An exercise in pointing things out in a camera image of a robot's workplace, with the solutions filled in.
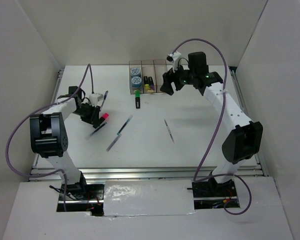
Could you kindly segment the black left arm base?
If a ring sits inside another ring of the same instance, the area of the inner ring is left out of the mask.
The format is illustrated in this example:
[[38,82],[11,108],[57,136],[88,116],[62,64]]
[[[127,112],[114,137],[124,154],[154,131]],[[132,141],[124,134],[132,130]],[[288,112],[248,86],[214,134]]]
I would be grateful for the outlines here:
[[88,184],[86,193],[63,194],[62,188],[54,188],[58,195],[56,211],[64,212],[88,212],[92,216],[102,217],[104,215],[104,184]]

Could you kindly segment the pink capped black highlighter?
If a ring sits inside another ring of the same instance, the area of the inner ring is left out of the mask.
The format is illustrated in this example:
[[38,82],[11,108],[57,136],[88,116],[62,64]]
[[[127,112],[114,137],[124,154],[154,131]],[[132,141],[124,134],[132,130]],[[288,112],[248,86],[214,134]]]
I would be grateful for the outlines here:
[[104,113],[99,119],[98,123],[101,125],[109,117],[108,113]]

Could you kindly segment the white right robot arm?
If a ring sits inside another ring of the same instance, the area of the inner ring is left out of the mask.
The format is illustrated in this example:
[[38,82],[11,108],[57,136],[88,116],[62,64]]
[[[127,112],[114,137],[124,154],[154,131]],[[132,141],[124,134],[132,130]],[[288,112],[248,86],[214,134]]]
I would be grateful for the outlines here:
[[221,117],[217,125],[224,124],[228,135],[221,146],[223,160],[210,173],[208,184],[210,194],[220,196],[226,189],[225,184],[231,180],[243,162],[259,152],[263,126],[240,109],[225,88],[226,80],[216,71],[209,71],[204,52],[188,54],[187,69],[180,65],[181,58],[181,53],[177,51],[167,56],[166,59],[172,67],[163,74],[160,91],[171,96],[186,85],[193,86]]

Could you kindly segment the green capped black highlighter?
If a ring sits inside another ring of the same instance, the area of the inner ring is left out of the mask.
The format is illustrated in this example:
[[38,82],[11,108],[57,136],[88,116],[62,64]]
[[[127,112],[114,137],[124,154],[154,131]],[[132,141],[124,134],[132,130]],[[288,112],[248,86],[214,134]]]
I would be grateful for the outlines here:
[[140,109],[141,108],[141,98],[140,98],[140,91],[135,91],[135,108]]

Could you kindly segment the blue ballpoint pen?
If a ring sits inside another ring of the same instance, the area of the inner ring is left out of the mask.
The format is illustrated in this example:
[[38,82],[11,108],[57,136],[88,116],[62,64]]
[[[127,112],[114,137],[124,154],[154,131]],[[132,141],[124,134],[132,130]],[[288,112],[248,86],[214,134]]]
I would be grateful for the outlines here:
[[107,99],[108,93],[109,93],[109,91],[106,90],[105,93],[104,93],[104,95],[103,95],[103,101],[102,101],[102,104],[101,104],[101,106],[100,106],[100,111],[103,109],[103,106],[104,106],[105,101],[106,101],[106,99]]

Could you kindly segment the yellow capped black highlighter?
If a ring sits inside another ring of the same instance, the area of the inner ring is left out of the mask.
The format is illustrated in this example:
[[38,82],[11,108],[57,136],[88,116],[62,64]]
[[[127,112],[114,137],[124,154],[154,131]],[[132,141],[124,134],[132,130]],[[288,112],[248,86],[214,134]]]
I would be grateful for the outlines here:
[[148,92],[150,89],[150,84],[149,84],[149,78],[148,76],[143,77],[143,85],[144,85],[144,91]]

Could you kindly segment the purple capped black highlighter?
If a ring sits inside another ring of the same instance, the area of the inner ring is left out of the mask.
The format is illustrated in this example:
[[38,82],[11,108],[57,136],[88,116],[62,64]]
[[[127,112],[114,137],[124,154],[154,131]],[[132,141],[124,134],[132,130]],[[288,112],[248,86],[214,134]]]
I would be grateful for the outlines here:
[[154,85],[154,81],[153,78],[151,76],[148,77],[148,81],[149,81],[149,89],[154,92],[155,91],[155,85]]

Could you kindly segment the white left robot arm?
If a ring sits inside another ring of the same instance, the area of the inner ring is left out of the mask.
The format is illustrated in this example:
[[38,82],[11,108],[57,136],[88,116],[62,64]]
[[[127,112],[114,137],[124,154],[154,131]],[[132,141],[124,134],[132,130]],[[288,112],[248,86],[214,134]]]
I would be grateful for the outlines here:
[[108,113],[100,114],[108,93],[86,93],[70,86],[68,94],[60,95],[55,105],[29,119],[31,149],[46,159],[55,170],[61,170],[60,193],[76,200],[88,198],[90,193],[84,174],[75,166],[68,153],[69,138],[65,120],[75,114],[93,127],[96,133],[106,124]]

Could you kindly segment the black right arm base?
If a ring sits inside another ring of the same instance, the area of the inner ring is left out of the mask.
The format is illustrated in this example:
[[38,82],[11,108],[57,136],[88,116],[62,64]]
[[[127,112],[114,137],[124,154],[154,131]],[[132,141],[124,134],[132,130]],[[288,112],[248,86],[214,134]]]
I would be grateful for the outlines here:
[[212,181],[193,182],[187,190],[193,194],[195,210],[239,208],[235,183],[230,180],[224,184],[214,185]]

